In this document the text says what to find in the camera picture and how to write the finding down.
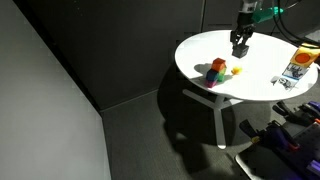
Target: dark gray floor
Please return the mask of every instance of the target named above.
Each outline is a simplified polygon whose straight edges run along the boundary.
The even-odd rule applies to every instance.
[[[103,112],[112,179],[246,179],[233,158],[251,143],[238,124],[248,119],[256,129],[262,129],[274,119],[284,122],[271,112],[275,102],[243,102],[224,109],[228,147],[220,150],[212,111],[181,90],[214,96],[175,74],[173,65],[158,91]],[[320,101],[319,88],[318,80],[310,91],[285,102],[293,108],[310,100]]]

